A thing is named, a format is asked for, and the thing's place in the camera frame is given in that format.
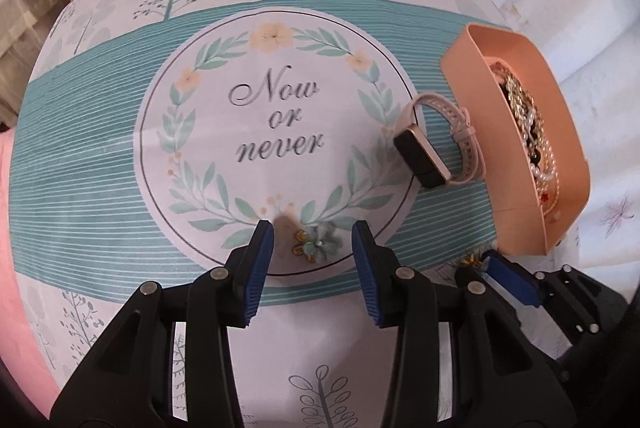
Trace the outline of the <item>pink quilt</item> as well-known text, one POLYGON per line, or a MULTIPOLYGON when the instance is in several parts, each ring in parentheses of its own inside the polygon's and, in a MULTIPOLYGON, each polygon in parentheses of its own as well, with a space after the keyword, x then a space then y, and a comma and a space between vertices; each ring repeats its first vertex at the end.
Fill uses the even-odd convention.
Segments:
POLYGON ((46 367, 27 321, 13 266, 9 229, 12 129, 1 134, 1 359, 25 396, 48 418, 60 388, 46 367))

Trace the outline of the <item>pink drawer box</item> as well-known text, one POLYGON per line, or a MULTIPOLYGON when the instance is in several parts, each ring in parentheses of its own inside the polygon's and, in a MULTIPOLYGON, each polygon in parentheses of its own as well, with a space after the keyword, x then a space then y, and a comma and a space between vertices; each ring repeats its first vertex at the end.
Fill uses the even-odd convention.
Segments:
POLYGON ((561 89, 525 36, 468 24, 440 61, 457 103, 466 107, 486 163, 485 182, 506 255, 547 255, 585 208, 589 166, 561 89), (541 200, 515 118, 491 66, 501 63, 528 90, 544 121, 559 175, 559 194, 541 200))

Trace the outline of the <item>white floral curtain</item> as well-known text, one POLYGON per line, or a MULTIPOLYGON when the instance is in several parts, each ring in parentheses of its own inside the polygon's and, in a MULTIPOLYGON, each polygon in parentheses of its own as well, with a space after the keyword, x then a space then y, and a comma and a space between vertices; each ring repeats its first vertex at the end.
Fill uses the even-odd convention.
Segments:
POLYGON ((492 0, 558 80, 591 170, 562 258, 594 277, 639 276, 639 0, 492 0))

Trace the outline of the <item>gold flower earring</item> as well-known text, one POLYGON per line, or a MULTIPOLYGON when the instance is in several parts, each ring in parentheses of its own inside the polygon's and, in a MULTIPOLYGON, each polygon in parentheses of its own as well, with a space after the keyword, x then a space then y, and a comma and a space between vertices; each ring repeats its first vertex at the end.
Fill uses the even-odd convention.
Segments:
POLYGON ((484 271, 486 268, 486 256, 479 253, 471 253, 460 260, 460 266, 471 268, 475 271, 484 271))

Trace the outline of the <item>pink smart watch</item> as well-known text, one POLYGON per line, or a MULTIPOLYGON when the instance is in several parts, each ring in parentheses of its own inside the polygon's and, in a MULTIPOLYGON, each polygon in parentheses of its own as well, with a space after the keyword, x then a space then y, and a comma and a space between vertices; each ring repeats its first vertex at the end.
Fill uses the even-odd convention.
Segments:
POLYGON ((484 154, 469 111, 437 92, 421 92, 402 109, 393 146, 424 189, 469 185, 486 177, 484 154), (427 129, 426 107, 448 124, 450 142, 459 153, 458 168, 446 161, 438 138, 427 129))

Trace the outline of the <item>cream lace cover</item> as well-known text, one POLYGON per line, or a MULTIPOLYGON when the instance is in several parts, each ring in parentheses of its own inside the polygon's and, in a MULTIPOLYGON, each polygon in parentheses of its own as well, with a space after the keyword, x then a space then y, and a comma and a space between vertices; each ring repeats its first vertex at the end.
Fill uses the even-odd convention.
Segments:
POLYGON ((1 0, 1 122, 17 122, 26 86, 68 0, 1 0))

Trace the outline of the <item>tree print tablecloth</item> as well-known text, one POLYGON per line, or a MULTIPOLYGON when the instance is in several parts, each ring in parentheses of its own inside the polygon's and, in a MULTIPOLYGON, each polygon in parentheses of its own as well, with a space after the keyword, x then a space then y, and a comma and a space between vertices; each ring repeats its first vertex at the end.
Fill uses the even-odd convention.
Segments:
POLYGON ((503 16, 492 0, 70 3, 9 177, 17 285, 58 396, 142 283, 192 282, 267 220, 262 301, 229 334, 244 425, 378 426, 394 335, 367 316, 352 225, 442 283, 497 246, 484 181, 424 190, 393 146, 414 96, 451 96, 440 61, 473 22, 503 16), (343 246, 308 263, 294 234, 321 222, 343 246))

